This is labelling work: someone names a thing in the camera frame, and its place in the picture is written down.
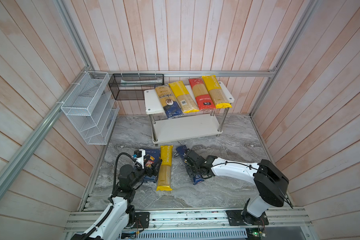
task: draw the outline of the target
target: black mounting plate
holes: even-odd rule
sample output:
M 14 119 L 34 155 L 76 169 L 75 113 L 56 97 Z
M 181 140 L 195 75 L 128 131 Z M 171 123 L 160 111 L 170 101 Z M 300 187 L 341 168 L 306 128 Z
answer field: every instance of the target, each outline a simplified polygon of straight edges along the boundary
M 137 222 L 139 228 L 148 228 L 149 212 L 135 212 L 135 221 Z
M 227 216 L 228 216 L 228 222 L 230 226 L 248 226 L 248 224 L 246 224 L 243 221 L 243 216 L 241 215 L 241 212 L 243 210 L 227 210 Z M 264 225 L 269 225 L 268 222 L 268 218 L 267 215 L 265 214 L 265 212 L 260 216 L 259 219 L 259 225 L 262 225 L 262 221 L 261 219 L 264 221 Z

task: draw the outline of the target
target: black wire mesh basket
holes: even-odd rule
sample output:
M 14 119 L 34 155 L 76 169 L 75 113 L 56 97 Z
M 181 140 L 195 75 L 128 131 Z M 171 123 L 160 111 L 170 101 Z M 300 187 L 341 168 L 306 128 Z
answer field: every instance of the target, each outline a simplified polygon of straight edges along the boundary
M 108 85 L 115 100 L 144 100 L 144 90 L 164 85 L 164 75 L 114 73 Z

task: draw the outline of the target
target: red pasta package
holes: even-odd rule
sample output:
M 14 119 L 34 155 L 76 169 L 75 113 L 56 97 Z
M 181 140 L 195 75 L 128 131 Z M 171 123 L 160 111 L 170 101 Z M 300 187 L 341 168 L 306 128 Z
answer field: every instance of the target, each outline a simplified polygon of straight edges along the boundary
M 215 109 L 215 105 L 209 96 L 208 91 L 204 85 L 204 82 L 200 78 L 189 79 L 189 84 L 191 85 L 193 94 L 195 95 L 197 105 L 202 110 L 212 110 Z

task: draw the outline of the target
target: pasta package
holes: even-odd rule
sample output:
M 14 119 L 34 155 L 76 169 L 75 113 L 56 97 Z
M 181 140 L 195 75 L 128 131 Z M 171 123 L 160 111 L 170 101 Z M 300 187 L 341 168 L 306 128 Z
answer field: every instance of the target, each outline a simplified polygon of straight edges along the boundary
M 189 84 L 191 85 L 200 110 L 212 110 L 216 108 L 202 79 L 189 79 Z
M 171 169 L 172 169 L 172 149 L 173 145 L 161 146 L 161 163 L 158 171 L 158 181 L 156 191 L 171 191 Z
M 169 87 L 172 89 L 183 113 L 194 113 L 199 111 L 195 101 L 184 86 L 183 81 L 170 83 Z
M 183 112 L 168 86 L 157 86 L 155 90 L 168 119 L 178 118 L 183 115 Z
M 216 76 L 202 76 L 202 78 L 216 108 L 231 108 L 232 105 L 225 97 L 223 90 L 221 89 L 220 84 L 216 79 Z

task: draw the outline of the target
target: pink wood panel wall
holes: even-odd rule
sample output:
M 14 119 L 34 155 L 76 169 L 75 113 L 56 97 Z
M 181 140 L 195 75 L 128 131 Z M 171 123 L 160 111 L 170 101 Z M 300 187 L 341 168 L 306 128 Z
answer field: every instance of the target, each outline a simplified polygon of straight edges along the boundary
M 272 69 L 309 2 L 64 1 L 94 68 L 103 71 Z M 230 113 L 249 113 L 267 79 L 220 80 L 236 99 Z M 144 101 L 119 106 L 120 114 L 145 114 Z
M 254 121 L 320 238 L 360 236 L 360 0 L 321 3 Z
M 0 1 L 0 171 L 84 65 L 53 1 Z M 59 239 L 98 153 L 62 116 L 0 201 L 0 239 Z

